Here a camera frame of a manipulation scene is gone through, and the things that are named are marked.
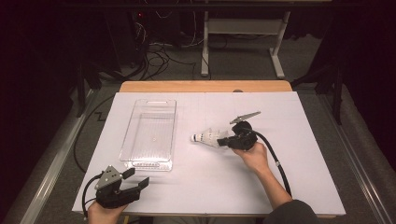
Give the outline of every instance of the transparent plastic tray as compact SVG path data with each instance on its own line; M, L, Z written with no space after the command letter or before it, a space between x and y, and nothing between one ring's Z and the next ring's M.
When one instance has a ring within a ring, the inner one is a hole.
M137 170L172 169L174 100L137 100L125 134L120 160Z

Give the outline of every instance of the person's arm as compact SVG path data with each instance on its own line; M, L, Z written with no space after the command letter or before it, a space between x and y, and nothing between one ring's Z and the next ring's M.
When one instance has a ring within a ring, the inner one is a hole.
M121 212L127 206L128 204L118 208L107 209L95 201L88 208L88 222L89 224L116 224Z
M240 156L247 167L260 179L274 209L292 201L290 195L271 172L268 166L267 149L263 144L256 143L249 151L234 149L233 152Z

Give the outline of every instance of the sleeve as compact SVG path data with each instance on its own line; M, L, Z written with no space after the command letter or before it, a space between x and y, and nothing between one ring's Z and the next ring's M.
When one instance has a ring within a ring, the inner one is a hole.
M312 208L301 201L293 200L275 209L263 224L319 224L318 217Z

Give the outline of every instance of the white tabletop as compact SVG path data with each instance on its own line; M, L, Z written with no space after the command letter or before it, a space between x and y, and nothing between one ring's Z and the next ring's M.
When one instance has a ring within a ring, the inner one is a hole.
M119 160L120 149L134 102L139 99L177 101L173 170L136 171L135 175L124 180L121 189L134 187L145 177L150 177L140 200L131 203L125 213L193 216L269 214L271 204L260 181L238 156L228 148L209 147L190 140L192 134L208 128L233 134L230 121L256 111L262 113L248 122L253 130L263 134L271 143L285 170L293 198L310 204L317 215L346 213L299 97L292 91L117 93L73 211L82 211L82 191L92 177L110 164L119 172L125 171L124 163ZM283 184L270 156L269 163ZM95 197L93 186L94 183L87 192L87 201Z

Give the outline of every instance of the human hand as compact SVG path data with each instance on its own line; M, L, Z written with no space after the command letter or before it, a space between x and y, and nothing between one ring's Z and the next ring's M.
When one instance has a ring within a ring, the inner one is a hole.
M93 202L88 208L88 220L90 224L115 224L119 219L121 212L128 206L125 204L124 206L118 208L104 208L102 205Z
M269 171L267 148L262 143L256 142L248 151L233 149L233 152L240 156L245 165L254 173Z

